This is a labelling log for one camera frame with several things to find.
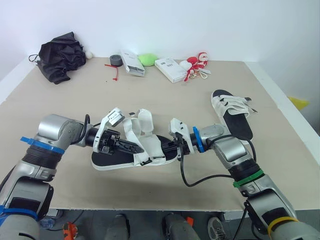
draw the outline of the yellow ring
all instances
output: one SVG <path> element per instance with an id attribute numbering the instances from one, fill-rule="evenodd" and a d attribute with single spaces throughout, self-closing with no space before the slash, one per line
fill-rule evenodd
<path id="1" fill-rule="evenodd" d="M 294 221 L 294 222 L 299 222 L 298 219 L 292 217 L 292 216 L 283 216 L 283 217 L 279 217 L 275 220 L 273 220 L 269 226 L 268 226 L 268 235 L 271 238 L 271 229 L 278 223 L 281 223 L 283 221 Z"/>

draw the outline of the green sponge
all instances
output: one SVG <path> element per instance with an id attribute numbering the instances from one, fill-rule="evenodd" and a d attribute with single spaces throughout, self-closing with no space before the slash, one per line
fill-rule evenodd
<path id="1" fill-rule="evenodd" d="M 140 62 L 145 67 L 150 67 L 155 65 L 155 60 L 157 60 L 157 56 L 153 53 L 142 54 L 138 56 Z"/>

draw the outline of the black and white slipper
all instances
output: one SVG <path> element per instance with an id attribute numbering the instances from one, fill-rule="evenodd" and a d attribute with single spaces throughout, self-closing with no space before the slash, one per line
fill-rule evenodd
<path id="1" fill-rule="evenodd" d="M 250 97 L 233 96 L 225 90 L 215 90 L 211 95 L 211 104 L 229 132 L 252 140 L 253 133 L 246 118 L 249 117 L 249 112 L 257 113 L 257 111 L 249 107 L 250 101 Z"/>

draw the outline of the beige tabletop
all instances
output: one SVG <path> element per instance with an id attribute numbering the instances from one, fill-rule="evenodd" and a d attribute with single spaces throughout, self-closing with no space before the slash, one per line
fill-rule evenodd
<path id="1" fill-rule="evenodd" d="M 210 95 L 223 89 L 252 98 L 248 122 L 253 131 L 257 162 L 271 176 L 295 209 L 320 208 L 319 165 L 268 93 L 243 62 L 210 61 L 212 75 L 188 83 L 172 84 L 155 67 L 145 77 L 119 69 L 119 80 L 107 58 L 92 58 L 70 81 L 50 83 L 35 67 L 0 105 L 0 178 L 23 157 L 28 145 L 21 136 L 33 137 L 39 122 L 49 114 L 83 121 L 90 114 L 98 123 L 108 111 L 140 108 L 152 112 L 155 133 L 170 138 L 172 118 L 203 128 L 219 119 Z M 116 130 L 122 132 L 119 125 Z M 184 185 L 178 161 L 163 166 L 144 166 L 97 171 L 91 165 L 90 147 L 71 146 L 57 167 L 51 184 L 51 208 L 233 211 L 243 209 L 245 198 L 229 178 L 216 178 L 195 187 Z M 185 174 L 189 182 L 212 174 L 227 174 L 213 151 L 188 155 Z"/>

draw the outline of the duct tape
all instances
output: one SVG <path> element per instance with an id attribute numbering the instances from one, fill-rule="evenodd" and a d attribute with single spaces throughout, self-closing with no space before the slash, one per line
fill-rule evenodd
<path id="1" fill-rule="evenodd" d="M 121 67 L 123 65 L 121 56 L 120 55 L 110 56 L 110 64 L 115 67 Z"/>

